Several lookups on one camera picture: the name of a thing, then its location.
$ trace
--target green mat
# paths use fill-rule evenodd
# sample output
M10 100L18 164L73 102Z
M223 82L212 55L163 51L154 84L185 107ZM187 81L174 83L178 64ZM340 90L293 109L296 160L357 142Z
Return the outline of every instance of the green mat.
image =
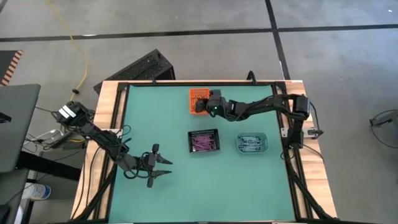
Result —
M294 220L292 199L275 112L240 122L192 116L189 88L199 86L131 86L124 124L131 132L123 139L130 154L140 156L160 144L161 155L173 165L157 164L171 174L155 179L129 180L118 169L110 223L222 222ZM210 86L227 99L250 103L272 94L269 86ZM218 129L221 150L190 154L188 132ZM263 132L269 149L245 155L236 149L236 135Z

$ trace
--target black basket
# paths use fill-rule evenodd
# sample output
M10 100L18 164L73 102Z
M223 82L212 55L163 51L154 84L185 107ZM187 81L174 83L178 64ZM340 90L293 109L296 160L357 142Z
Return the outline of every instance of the black basket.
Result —
M209 143L208 147L197 147L195 145L195 139L197 137L208 136ZM218 137L217 129L209 129L209 130L201 130L201 131L190 131L188 132L188 143L189 143L189 151L190 152L211 152L220 149L220 139Z

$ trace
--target gray floor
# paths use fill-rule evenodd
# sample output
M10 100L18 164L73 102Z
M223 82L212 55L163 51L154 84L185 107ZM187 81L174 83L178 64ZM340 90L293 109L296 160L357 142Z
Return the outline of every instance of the gray floor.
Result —
M270 27L261 0L54 0L75 34ZM272 0L278 27L351 26L398 23L396 1ZM0 14L1 37L67 35L45 1L10 0ZM291 32L280 38L292 79L304 80L318 109L326 171L338 216L344 220L398 222L398 151L383 146L369 118L398 107L397 29ZM178 79L281 79L271 33L83 40L89 77L78 100L95 108L92 86L153 49L174 65ZM3 42L0 50L24 51L11 85L39 83L38 105L55 110L69 100L83 75L82 57L69 41ZM36 111L30 133L57 128ZM398 145L390 126L376 130ZM61 157L61 152L54 152ZM75 164L78 159L65 160ZM64 198L36 203L32 223L59 222L72 209L73 183L46 177Z

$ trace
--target orange container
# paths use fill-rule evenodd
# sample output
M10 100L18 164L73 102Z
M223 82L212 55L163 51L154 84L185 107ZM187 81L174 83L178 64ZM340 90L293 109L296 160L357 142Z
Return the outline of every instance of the orange container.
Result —
M189 89L189 112L192 115L207 115L206 111L200 113L195 112L195 104L200 99L208 99L210 90L208 88L193 88Z

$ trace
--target black bracket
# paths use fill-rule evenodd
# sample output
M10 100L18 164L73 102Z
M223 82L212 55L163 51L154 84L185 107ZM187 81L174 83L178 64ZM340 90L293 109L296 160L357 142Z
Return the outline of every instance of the black bracket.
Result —
M157 84L157 83L156 83L156 77L155 77L155 75L152 76L152 84L153 84L153 85L156 85L156 84Z
M128 85L129 85L128 82L119 82L118 88L116 89L116 91L120 92L120 91L124 90Z
M257 85L256 76L254 75L253 71L250 71L246 80L252 80L253 85Z
M279 87L282 92L286 92L286 82L275 82L275 86Z

